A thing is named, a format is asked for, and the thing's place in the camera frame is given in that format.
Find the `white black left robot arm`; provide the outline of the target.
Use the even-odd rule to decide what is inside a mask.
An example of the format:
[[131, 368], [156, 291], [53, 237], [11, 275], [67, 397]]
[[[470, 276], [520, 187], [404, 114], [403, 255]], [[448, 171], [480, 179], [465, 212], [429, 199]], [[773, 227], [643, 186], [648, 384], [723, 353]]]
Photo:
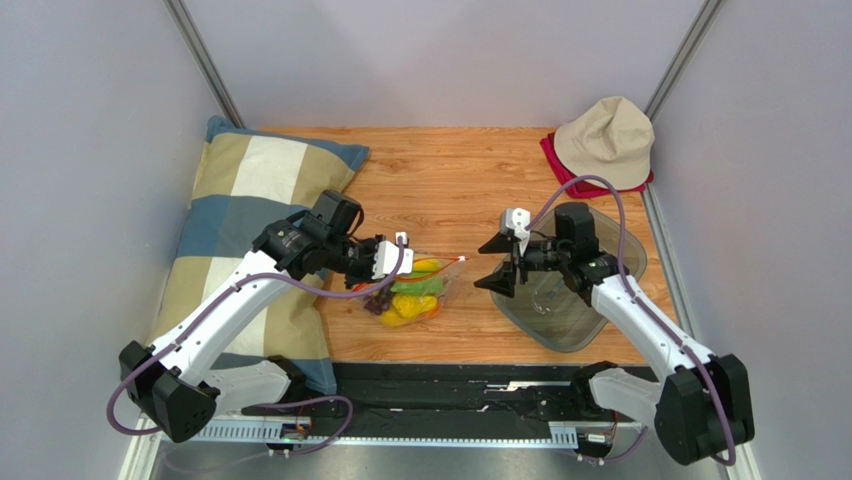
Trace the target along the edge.
[[409, 236], [353, 235], [362, 206], [334, 190], [323, 191], [309, 210], [263, 228], [238, 266], [211, 296], [150, 345], [128, 343], [120, 352], [121, 382], [111, 394], [107, 419], [128, 436], [142, 430], [115, 415], [121, 394], [152, 422], [149, 433], [188, 441], [217, 416], [245, 408], [298, 410], [301, 370], [281, 356], [217, 370], [216, 360], [252, 320], [293, 289], [319, 297], [354, 299], [382, 290], [411, 270]]

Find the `clear orange zip top bag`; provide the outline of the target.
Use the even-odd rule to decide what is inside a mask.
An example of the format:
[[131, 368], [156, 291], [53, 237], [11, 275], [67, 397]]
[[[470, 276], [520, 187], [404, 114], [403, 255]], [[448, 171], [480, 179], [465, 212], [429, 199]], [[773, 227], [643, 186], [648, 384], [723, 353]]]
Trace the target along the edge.
[[398, 328], [436, 317], [459, 289], [465, 256], [418, 255], [409, 274], [359, 297], [361, 310], [385, 327]]

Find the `purple grape bunch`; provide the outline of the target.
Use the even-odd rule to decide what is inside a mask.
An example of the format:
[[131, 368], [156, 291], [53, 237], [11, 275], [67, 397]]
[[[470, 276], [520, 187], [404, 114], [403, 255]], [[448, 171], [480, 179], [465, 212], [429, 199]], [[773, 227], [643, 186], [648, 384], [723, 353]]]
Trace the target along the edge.
[[362, 308], [370, 315], [381, 316], [392, 306], [394, 293], [390, 290], [381, 290], [367, 296]]

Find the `yellow pear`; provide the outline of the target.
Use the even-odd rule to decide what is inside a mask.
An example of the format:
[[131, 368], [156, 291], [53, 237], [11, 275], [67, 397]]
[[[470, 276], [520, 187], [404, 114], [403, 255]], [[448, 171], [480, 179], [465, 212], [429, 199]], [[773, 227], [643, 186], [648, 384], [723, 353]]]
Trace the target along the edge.
[[429, 318], [440, 307], [439, 298], [433, 295], [396, 294], [391, 302], [396, 315], [403, 320]]

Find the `yellow banana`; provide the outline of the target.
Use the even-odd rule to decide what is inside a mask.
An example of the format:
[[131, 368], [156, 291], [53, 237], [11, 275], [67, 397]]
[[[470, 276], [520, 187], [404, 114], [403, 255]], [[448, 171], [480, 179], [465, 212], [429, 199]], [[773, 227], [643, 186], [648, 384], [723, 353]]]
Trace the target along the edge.
[[417, 259], [412, 264], [412, 273], [432, 273], [440, 270], [443, 262], [435, 258]]

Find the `green cucumber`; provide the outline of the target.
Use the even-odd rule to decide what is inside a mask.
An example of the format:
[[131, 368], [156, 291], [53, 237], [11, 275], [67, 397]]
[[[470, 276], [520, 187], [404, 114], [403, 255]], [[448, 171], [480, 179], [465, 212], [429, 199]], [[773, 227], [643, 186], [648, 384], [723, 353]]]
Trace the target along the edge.
[[411, 296], [437, 296], [444, 291], [444, 281], [439, 276], [429, 278], [399, 278], [391, 285], [391, 291], [396, 294]]

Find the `yellow lemon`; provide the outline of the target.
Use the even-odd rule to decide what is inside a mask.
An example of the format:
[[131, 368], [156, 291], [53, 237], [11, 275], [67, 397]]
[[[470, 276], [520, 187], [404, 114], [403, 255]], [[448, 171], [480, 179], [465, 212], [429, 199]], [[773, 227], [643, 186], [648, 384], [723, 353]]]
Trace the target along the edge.
[[410, 319], [400, 316], [395, 310], [388, 310], [383, 312], [378, 317], [378, 320], [382, 325], [391, 328], [404, 326], [411, 322]]

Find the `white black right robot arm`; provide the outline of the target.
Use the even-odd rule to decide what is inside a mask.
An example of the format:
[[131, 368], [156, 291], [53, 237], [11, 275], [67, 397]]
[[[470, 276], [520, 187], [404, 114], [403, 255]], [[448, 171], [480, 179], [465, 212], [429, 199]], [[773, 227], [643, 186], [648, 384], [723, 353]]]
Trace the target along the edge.
[[705, 458], [733, 464], [737, 446], [756, 434], [744, 363], [715, 354], [650, 300], [620, 256], [601, 248], [586, 204], [562, 203], [553, 214], [554, 234], [536, 240], [530, 212], [506, 209], [497, 233], [479, 249], [505, 259], [475, 287], [512, 298], [530, 273], [558, 274], [626, 336], [656, 377], [645, 380], [609, 361], [583, 367], [571, 380], [574, 409], [588, 417], [617, 412], [641, 423], [681, 465]]

